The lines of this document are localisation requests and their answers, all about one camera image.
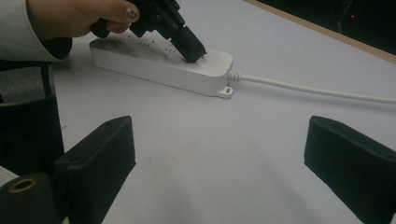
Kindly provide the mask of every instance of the metal ring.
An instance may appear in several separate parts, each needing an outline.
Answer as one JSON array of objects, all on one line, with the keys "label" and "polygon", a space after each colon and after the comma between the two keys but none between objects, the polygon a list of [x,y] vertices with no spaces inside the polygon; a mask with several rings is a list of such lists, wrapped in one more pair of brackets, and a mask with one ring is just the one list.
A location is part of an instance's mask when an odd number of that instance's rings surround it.
[{"label": "metal ring", "polygon": [[38,182],[37,179],[33,177],[24,178],[11,185],[8,188],[8,191],[10,193],[21,193],[23,191],[26,191],[34,187],[37,184],[37,182]]}]

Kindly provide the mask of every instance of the mounting hole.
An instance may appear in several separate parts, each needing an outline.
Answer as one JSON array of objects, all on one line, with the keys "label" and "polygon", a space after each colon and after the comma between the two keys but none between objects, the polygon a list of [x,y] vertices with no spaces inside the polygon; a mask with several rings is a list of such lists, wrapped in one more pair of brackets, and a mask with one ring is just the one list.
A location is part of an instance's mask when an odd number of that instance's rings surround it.
[{"label": "mounting hole", "polygon": [[111,47],[113,47],[113,43],[112,42],[106,42],[105,43],[105,48],[111,48]]},{"label": "mounting hole", "polygon": [[160,56],[158,56],[158,58],[161,59],[161,60],[166,60],[166,59],[168,59],[168,55],[160,54]]},{"label": "mounting hole", "polygon": [[20,193],[24,192],[28,189],[31,189],[37,184],[37,179],[36,178],[24,178],[22,180],[17,181],[11,187],[9,187],[8,191],[10,193]]}]

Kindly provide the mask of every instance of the dark background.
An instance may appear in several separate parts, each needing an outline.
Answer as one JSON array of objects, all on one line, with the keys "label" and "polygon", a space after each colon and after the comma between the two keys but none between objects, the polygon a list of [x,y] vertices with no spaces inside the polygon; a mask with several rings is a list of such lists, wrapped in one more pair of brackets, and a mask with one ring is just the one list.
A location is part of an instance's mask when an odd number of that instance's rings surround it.
[{"label": "dark background", "polygon": [[396,0],[259,0],[396,55]]}]

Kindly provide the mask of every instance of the power strip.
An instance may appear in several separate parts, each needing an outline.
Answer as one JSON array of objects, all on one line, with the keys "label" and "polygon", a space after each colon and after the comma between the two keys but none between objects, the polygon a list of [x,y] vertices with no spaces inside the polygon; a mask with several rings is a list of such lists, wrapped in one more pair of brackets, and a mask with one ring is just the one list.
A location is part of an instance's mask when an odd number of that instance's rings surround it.
[{"label": "power strip", "polygon": [[228,87],[233,56],[226,52],[208,50],[196,63],[187,63],[169,41],[128,33],[95,39],[90,49],[98,67],[207,96],[233,94]]}]

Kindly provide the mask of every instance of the power cord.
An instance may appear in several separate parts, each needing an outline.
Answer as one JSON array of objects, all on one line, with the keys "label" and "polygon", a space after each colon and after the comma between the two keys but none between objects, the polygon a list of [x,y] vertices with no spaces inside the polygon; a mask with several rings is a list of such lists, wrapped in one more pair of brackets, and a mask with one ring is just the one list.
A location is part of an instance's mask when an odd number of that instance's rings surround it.
[{"label": "power cord", "polygon": [[318,95],[326,95],[332,97],[339,97],[339,98],[347,98],[351,100],[359,100],[359,101],[366,101],[366,102],[374,102],[380,104],[396,104],[395,98],[380,98],[380,97],[372,97],[372,96],[365,96],[365,95],[358,95],[352,94],[347,92],[340,92],[340,91],[326,91],[320,90],[315,88],[303,87],[298,85],[293,85],[285,82],[275,81],[267,78],[262,77],[250,77],[241,75],[239,72],[230,71],[228,75],[228,79],[231,81],[249,81],[249,82],[257,82],[261,84],[266,84],[270,86],[275,86],[283,89],[293,90],[293,91],[302,91],[307,93],[313,93]]}]

